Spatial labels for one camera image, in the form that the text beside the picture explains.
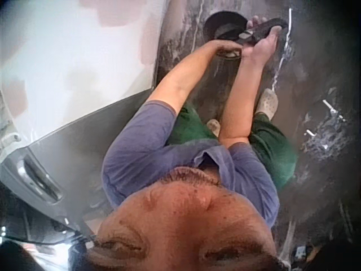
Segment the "car door handle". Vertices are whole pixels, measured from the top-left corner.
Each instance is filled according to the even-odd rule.
[[[62,198],[60,189],[50,176],[31,161],[27,161],[27,157],[18,161],[16,168],[26,186],[44,201],[54,204]]]

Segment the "purple t-shirt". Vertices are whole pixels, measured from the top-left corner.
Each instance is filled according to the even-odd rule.
[[[236,143],[226,149],[215,139],[198,139],[165,146],[176,118],[168,104],[147,102],[112,143],[102,173],[111,205],[119,206],[176,167],[197,168],[211,158],[222,185],[246,197],[272,227],[279,209],[276,187],[251,145]]]

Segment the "white shoe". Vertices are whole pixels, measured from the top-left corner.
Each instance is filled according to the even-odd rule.
[[[209,130],[212,131],[212,133],[218,137],[219,136],[219,132],[221,131],[221,125],[219,123],[218,120],[216,119],[211,119],[207,122],[207,127]]]
[[[255,114],[264,113],[270,120],[275,115],[278,108],[278,98],[274,91],[265,89],[262,93]]]

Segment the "white surface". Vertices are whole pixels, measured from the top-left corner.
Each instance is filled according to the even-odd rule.
[[[22,143],[149,89],[165,7],[166,0],[29,0],[6,6],[2,53],[16,52],[1,55],[1,90]],[[128,22],[119,23],[118,16]]]

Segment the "dirty floor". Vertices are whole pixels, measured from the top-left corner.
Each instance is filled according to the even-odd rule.
[[[289,20],[290,47],[275,91],[274,124],[299,155],[292,181],[279,193],[273,228],[281,247],[290,221],[293,242],[313,241],[342,224],[340,202],[359,200],[359,33],[356,11],[345,1],[172,0],[160,43],[159,82],[181,59],[201,46],[202,28],[213,13],[229,10]],[[266,67],[260,89],[270,87],[282,56],[285,33]],[[239,60],[215,58],[190,101],[204,122],[220,118]]]

